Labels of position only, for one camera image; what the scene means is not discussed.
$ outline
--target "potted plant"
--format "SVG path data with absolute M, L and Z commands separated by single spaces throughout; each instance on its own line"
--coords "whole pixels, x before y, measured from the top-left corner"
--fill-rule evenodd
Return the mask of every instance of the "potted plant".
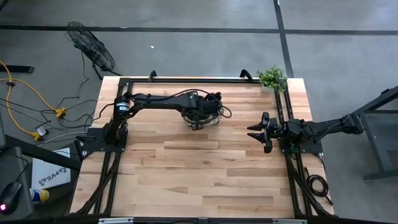
M 257 74 L 259 75 L 262 91 L 264 92 L 273 92 L 272 89 L 282 91 L 287 87 L 284 71 L 276 65 L 268 69 L 265 74 L 259 70 Z

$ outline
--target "wooden table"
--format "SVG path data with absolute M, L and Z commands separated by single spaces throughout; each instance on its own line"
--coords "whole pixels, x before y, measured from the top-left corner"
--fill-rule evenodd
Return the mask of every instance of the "wooden table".
M 113 102 L 118 82 L 119 77 L 104 77 L 95 117 Z M 289 79 L 288 84 L 294 116 L 311 120 L 303 80 Z M 246 135 L 246 127 L 260 122 L 263 111 L 277 117 L 274 94 L 263 93 L 258 84 L 135 83 L 132 89 L 171 95 L 187 88 L 222 92 L 232 118 L 199 131 L 192 131 L 177 111 L 143 110 L 129 119 L 112 216 L 293 217 L 285 158 L 277 141 L 272 152 L 264 154 L 263 146 Z M 104 110 L 93 127 L 107 123 L 112 110 Z M 103 156 L 95 152 L 83 161 L 71 212 L 81 208 L 97 187 Z M 325 177 L 317 157 L 303 154 L 303 164 L 311 174 Z M 302 204 L 301 190 L 298 197 Z M 333 213 L 326 199 L 317 199 Z

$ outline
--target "fan grille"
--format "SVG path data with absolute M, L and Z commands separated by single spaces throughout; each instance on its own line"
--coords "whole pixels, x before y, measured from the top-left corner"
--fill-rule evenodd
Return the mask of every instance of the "fan grille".
M 68 22 L 67 32 L 76 48 L 81 50 L 93 63 L 102 70 L 112 71 L 116 65 L 112 55 L 83 24 L 77 21 Z

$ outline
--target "concrete floor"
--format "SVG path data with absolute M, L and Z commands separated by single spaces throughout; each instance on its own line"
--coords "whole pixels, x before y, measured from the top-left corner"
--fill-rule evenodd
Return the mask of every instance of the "concrete floor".
M 395 0 L 280 0 L 286 29 L 397 30 Z M 272 0 L 11 0 L 0 12 L 2 24 L 61 25 L 80 21 L 87 26 L 278 28 Z M 254 73 L 284 67 L 279 34 L 96 32 L 112 53 L 116 71 L 124 75 L 194 75 L 235 77 L 242 68 Z M 341 117 L 398 84 L 398 36 L 288 35 L 294 76 L 304 78 L 315 121 Z M 31 75 L 13 74 L 38 89 L 51 105 L 74 96 L 83 80 L 80 52 L 65 32 L 0 32 L 0 59 L 31 65 Z M 96 99 L 101 86 L 86 59 L 90 77 L 79 100 Z M 7 88 L 0 88 L 6 97 Z M 26 87 L 13 89 L 11 100 L 46 109 Z M 95 103 L 68 113 L 70 119 L 91 113 Z M 6 133 L 33 142 L 0 109 Z M 30 115 L 41 119 L 39 114 Z M 14 113 L 23 127 L 38 122 Z M 81 131 L 80 129 L 65 132 Z M 65 133 L 53 130 L 49 137 Z M 365 136 L 335 134 L 323 141 L 326 174 L 337 215 L 397 222 L 398 179 L 365 183 L 377 171 Z M 48 144 L 56 149 L 65 142 Z

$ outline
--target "computer mouse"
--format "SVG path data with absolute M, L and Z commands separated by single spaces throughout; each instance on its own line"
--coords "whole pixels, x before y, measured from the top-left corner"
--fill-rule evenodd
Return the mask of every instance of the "computer mouse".
M 0 195 L 0 213 L 9 215 L 15 211 L 21 190 L 22 184 L 18 182 L 13 182 L 6 186 Z

